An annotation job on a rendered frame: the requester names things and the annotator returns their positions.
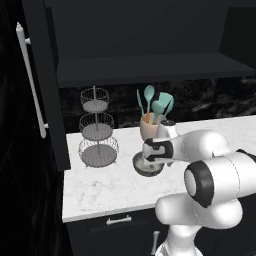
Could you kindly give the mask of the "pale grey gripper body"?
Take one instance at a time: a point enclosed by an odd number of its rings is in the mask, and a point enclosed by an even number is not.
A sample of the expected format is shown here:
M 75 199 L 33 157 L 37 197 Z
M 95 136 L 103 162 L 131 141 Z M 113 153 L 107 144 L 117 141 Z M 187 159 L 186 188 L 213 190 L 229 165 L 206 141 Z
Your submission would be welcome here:
M 173 162 L 173 159 L 163 157 L 162 155 L 149 155 L 148 157 L 143 155 L 143 163 L 145 165 L 164 165 Z

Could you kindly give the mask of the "dark grey bowl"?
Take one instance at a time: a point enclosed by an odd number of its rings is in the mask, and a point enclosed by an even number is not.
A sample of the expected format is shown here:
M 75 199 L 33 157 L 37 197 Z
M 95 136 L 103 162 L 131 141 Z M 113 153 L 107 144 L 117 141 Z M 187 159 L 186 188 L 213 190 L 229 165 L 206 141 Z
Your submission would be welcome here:
M 133 157 L 133 167 L 142 176 L 153 177 L 161 173 L 164 168 L 163 164 L 145 165 L 144 158 L 141 152 L 138 152 Z

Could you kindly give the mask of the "black cabinet door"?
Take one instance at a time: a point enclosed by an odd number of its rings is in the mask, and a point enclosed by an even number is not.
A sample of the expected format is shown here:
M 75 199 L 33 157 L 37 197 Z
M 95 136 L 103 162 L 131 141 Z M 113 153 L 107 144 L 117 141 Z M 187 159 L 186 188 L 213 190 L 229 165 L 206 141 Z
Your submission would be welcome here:
M 71 168 L 44 0 L 21 0 L 59 171 Z

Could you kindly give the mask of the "beige utensil pot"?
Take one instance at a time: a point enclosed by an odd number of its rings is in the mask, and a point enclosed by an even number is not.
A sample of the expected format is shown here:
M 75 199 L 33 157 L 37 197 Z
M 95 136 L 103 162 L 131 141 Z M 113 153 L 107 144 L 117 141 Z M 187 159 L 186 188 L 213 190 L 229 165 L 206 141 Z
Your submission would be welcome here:
M 158 125 L 162 120 L 165 120 L 163 115 L 159 115 L 157 122 L 154 121 L 154 113 L 151 112 L 149 114 L 149 122 L 146 122 L 146 115 L 143 115 L 140 120 L 140 134 L 143 140 L 147 140 L 149 138 L 155 138 L 157 134 Z

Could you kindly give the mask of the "teal ladle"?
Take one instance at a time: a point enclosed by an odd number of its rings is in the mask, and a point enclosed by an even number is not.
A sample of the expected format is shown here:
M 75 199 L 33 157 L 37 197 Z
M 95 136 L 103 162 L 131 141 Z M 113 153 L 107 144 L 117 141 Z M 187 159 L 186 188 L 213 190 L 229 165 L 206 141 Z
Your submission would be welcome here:
M 162 114 L 163 111 L 164 111 L 164 106 L 162 105 L 162 103 L 160 101 L 154 101 L 152 103 L 152 110 L 154 112 L 154 121 L 153 121 L 153 123 L 156 124 L 158 116 L 160 114 Z

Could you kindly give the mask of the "thin teal utensil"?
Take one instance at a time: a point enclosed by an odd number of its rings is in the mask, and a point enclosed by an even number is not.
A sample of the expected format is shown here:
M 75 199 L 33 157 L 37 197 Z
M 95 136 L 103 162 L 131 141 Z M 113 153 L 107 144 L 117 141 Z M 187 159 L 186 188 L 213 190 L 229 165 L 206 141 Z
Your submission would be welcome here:
M 138 105 L 139 105 L 139 107 L 140 107 L 140 109 L 141 109 L 141 116 L 142 116 L 142 118 L 143 118 L 143 117 L 144 117 L 144 109 L 143 109 L 143 105 L 142 105 L 142 101 L 141 101 L 139 89 L 137 89 L 136 93 L 137 93 Z

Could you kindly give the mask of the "teal slotted spatula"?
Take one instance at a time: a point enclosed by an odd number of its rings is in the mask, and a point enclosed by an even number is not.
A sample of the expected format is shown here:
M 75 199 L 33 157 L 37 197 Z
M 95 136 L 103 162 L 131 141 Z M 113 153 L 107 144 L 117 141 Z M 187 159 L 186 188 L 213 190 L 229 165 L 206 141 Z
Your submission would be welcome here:
M 163 116 L 166 117 L 170 113 L 170 111 L 173 109 L 174 97 L 169 93 L 161 92 L 159 94 L 158 100 L 164 106 L 165 112 L 164 112 Z

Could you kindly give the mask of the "teal spoon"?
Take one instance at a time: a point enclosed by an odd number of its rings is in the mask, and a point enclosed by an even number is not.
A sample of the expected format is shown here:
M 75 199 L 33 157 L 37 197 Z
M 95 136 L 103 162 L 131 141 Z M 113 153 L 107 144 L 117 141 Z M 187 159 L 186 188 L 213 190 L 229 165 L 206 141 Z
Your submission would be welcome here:
M 155 89 L 152 85 L 148 85 L 144 90 L 144 97 L 147 102 L 146 121 L 149 121 L 150 117 L 150 102 L 155 94 Z

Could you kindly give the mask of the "black drawer front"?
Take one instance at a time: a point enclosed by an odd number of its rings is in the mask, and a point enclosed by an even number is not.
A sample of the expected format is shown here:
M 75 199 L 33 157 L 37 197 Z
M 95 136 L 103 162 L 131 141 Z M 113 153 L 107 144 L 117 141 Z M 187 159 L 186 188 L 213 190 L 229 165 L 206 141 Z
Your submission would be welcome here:
M 131 222 L 118 223 L 118 224 L 113 224 L 109 226 L 106 225 L 106 221 L 108 218 L 114 219 L 114 220 L 122 219 L 122 218 L 125 218 L 127 215 L 132 217 Z M 149 222 L 150 220 L 154 219 L 154 216 L 155 216 L 155 210 L 153 208 L 148 208 L 143 210 L 130 211 L 126 213 L 105 215 L 105 216 L 96 217 L 96 218 L 72 221 L 67 223 L 66 226 L 69 232 L 74 232 L 75 234 L 84 235 L 91 231 L 116 228 L 119 226 L 126 227 L 132 224 Z

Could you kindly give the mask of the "black base cupboard door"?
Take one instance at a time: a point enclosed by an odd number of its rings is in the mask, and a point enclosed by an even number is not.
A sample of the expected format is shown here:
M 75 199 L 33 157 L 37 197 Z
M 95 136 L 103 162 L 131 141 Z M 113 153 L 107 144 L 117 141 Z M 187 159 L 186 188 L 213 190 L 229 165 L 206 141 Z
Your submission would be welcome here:
M 73 256 L 152 256 L 153 232 L 135 227 L 72 236 Z

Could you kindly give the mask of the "black open wall cabinet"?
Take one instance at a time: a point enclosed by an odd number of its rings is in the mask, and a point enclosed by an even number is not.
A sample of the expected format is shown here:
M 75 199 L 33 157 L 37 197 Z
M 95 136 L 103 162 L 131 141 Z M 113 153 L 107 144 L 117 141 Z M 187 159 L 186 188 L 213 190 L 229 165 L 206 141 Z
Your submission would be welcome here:
M 60 87 L 251 76 L 256 0 L 45 0 Z

